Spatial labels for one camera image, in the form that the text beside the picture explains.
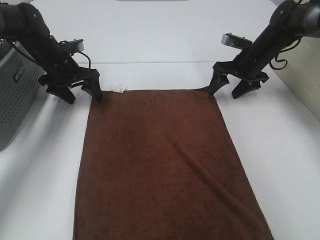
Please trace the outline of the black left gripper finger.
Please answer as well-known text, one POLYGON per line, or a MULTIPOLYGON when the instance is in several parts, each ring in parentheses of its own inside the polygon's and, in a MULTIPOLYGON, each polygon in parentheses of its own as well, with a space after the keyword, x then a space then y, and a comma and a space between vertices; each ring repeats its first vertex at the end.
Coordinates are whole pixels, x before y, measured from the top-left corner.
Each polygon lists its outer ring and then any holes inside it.
POLYGON ((103 100, 99 77, 85 79, 81 90, 88 93, 96 102, 101 102, 103 100))
POLYGON ((48 94, 54 95, 59 97, 60 99, 64 100, 68 104, 73 104, 75 102, 74 94, 69 90, 68 87, 56 87, 56 86, 49 86, 46 90, 48 94))

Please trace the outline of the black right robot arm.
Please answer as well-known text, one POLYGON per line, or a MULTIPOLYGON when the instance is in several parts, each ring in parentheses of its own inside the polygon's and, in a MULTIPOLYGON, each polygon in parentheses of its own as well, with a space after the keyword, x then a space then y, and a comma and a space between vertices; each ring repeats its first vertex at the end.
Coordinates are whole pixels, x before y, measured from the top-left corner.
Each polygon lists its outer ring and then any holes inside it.
POLYGON ((232 61, 217 61, 213 65, 209 95, 212 96, 229 83, 228 75, 240 79, 231 93, 234 99, 258 90, 261 83, 269 79, 263 72, 266 65, 277 60, 280 53, 294 48, 293 42, 299 43, 303 37, 319 36, 320 2, 311 0, 300 4, 285 0, 273 12, 268 26, 255 41, 232 33, 222 36, 222 44, 240 49, 241 52, 232 61))

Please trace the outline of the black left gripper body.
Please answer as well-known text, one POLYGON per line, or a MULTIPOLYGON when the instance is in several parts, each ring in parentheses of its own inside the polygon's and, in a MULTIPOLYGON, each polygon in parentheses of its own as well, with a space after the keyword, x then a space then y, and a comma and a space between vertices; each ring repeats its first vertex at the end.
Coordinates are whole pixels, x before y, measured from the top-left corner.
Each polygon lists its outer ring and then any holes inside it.
POLYGON ((99 77, 97 69, 92 68, 91 58, 83 52, 68 54, 63 51, 58 41, 54 37, 48 40, 48 48, 45 49, 45 56, 49 63, 45 63, 45 69, 48 74, 55 74, 52 77, 53 85, 56 87, 82 87, 84 80, 99 77), (88 61, 87 67, 81 67, 73 58, 75 54, 80 54, 88 61))

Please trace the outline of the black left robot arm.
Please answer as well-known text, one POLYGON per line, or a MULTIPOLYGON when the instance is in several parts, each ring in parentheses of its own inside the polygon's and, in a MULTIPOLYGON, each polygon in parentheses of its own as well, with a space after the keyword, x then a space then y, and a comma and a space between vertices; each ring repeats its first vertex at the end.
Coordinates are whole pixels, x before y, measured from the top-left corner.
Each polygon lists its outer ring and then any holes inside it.
POLYGON ((45 71, 38 82, 47 86, 47 93, 73 104, 76 98, 70 89, 80 86, 95 101, 102 101, 98 70, 80 67, 73 59, 74 54, 83 54, 83 39, 57 42, 41 13, 32 4, 1 3, 0 37, 12 47, 19 42, 27 51, 23 53, 20 50, 19 53, 45 71))

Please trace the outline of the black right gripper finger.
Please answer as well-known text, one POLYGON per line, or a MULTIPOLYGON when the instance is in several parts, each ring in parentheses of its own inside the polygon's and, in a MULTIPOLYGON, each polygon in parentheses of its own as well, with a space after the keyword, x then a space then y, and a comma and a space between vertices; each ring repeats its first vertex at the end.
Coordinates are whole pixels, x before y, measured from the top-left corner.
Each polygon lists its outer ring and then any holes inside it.
POLYGON ((239 84, 233 89, 231 95, 234 99, 238 99, 239 97, 258 89, 260 89, 260 83, 258 81, 246 82, 244 80, 241 80, 239 84))
POLYGON ((208 94, 214 95, 220 88, 229 84, 228 75, 221 72, 214 72, 208 86, 208 94))

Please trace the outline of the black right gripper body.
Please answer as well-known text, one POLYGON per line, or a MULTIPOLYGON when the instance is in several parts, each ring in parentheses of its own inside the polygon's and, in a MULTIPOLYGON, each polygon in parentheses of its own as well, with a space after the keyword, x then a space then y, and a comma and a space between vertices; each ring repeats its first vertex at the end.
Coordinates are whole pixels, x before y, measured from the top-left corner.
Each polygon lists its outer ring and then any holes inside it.
POLYGON ((241 52, 230 61, 218 61, 212 69, 214 72, 230 74, 247 82, 263 82, 265 83, 269 77, 266 73, 262 72, 262 66, 256 59, 249 56, 251 46, 244 49, 239 49, 241 52))

